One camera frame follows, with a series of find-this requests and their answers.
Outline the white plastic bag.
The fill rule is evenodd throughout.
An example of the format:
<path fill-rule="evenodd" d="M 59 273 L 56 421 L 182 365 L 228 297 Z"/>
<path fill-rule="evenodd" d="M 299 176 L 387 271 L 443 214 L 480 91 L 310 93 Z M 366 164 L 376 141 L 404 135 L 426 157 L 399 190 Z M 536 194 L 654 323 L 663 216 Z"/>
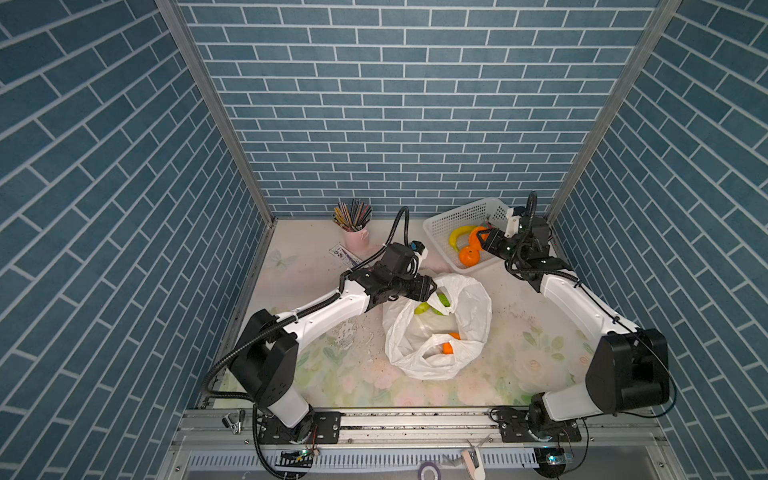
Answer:
<path fill-rule="evenodd" d="M 480 281 L 459 274 L 435 278 L 437 291 L 426 301 L 443 313 L 415 315 L 423 302 L 400 298 L 383 307 L 384 352 L 390 363 L 417 380 L 445 381 L 454 378 L 482 353 L 492 324 L 492 300 Z M 444 293 L 450 307 L 438 299 Z M 453 339 L 449 332 L 458 332 Z M 450 342 L 453 355 L 442 353 Z"/>

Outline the round orange toy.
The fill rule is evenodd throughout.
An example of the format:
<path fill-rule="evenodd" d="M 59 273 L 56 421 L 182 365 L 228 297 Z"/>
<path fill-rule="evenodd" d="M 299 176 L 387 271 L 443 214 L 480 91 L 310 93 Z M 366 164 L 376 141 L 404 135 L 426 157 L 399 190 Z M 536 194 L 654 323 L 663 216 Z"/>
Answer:
<path fill-rule="evenodd" d="M 464 267 L 471 268 L 481 261 L 481 254 L 478 249 L 466 246 L 459 251 L 458 258 Z"/>

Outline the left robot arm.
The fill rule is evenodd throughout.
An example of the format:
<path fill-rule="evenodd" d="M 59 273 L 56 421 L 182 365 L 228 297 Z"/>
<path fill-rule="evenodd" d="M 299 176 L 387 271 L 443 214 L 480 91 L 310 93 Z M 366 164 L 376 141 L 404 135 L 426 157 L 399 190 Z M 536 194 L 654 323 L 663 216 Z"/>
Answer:
<path fill-rule="evenodd" d="M 309 344 L 338 324 L 400 298 L 424 302 L 435 281 L 418 272 L 425 245 L 392 243 L 371 266 L 344 273 L 340 288 L 296 310 L 254 314 L 227 368 L 259 410 L 295 428 L 309 421 L 311 407 L 294 387 L 298 357 Z"/>

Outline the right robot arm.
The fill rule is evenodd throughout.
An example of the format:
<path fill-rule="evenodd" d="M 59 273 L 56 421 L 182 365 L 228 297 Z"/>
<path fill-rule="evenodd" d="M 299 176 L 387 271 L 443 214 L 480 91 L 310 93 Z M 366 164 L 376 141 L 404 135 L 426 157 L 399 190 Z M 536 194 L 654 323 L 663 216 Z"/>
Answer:
<path fill-rule="evenodd" d="M 550 255 L 543 218 L 529 214 L 511 235 L 480 228 L 470 237 L 503 260 L 508 273 L 558 306 L 592 350 L 581 382 L 532 398 L 531 423 L 566 422 L 676 401 L 664 335 L 623 317 L 592 293 L 566 261 Z"/>

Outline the orange persimmon toy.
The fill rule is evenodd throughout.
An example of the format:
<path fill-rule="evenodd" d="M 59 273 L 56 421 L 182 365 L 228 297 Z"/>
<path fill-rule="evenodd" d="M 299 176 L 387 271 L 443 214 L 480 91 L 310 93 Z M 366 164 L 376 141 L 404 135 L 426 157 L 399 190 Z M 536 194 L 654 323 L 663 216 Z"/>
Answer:
<path fill-rule="evenodd" d="M 485 226 L 475 227 L 469 234 L 469 246 L 475 250 L 483 250 L 482 243 L 487 239 L 488 228 Z"/>

